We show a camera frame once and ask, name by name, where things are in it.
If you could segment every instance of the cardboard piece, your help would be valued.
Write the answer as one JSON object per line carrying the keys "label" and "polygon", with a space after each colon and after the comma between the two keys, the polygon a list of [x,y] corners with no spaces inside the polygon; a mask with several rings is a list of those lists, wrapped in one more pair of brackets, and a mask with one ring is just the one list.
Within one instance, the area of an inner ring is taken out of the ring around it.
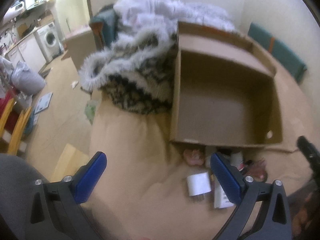
{"label": "cardboard piece", "polygon": [[249,37],[179,22],[171,140],[264,147],[282,142],[274,76]]}

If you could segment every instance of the gray plastic bag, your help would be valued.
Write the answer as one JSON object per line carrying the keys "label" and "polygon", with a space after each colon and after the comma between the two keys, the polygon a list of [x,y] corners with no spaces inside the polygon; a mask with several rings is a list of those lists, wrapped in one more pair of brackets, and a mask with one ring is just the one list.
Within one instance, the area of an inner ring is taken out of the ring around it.
{"label": "gray plastic bag", "polygon": [[45,80],[25,62],[18,61],[11,76],[12,84],[27,96],[34,95],[45,86]]}

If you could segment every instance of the tan floor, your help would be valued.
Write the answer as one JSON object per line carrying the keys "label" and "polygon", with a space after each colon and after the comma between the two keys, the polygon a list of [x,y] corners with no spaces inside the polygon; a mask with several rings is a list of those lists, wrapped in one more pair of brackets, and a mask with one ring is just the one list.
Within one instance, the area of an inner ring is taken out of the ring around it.
{"label": "tan floor", "polygon": [[38,123],[25,139],[28,143],[26,153],[21,157],[50,178],[58,159],[67,143],[88,154],[92,127],[84,114],[90,96],[75,89],[71,83],[78,80],[78,73],[71,58],[54,59],[46,69],[53,68],[46,77],[46,86],[34,97],[38,98],[53,92],[49,107],[40,113]]}

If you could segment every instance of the white cabinet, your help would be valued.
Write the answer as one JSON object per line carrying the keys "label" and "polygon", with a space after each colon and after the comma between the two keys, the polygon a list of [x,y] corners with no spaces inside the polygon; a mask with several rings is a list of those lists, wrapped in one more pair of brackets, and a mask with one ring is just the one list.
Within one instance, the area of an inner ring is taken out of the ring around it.
{"label": "white cabinet", "polygon": [[12,63],[14,68],[16,67],[16,65],[17,65],[19,60],[20,61],[24,61],[24,59],[23,59],[23,57],[22,57],[22,55],[21,55],[21,53],[20,53],[20,51],[19,51],[17,46],[14,47],[12,50],[10,50],[8,52],[7,56],[9,58],[9,61],[11,61],[11,63]]}
{"label": "white cabinet", "polygon": [[38,46],[36,38],[33,34],[23,40],[18,48],[24,61],[34,71],[39,72],[46,64],[46,60]]}

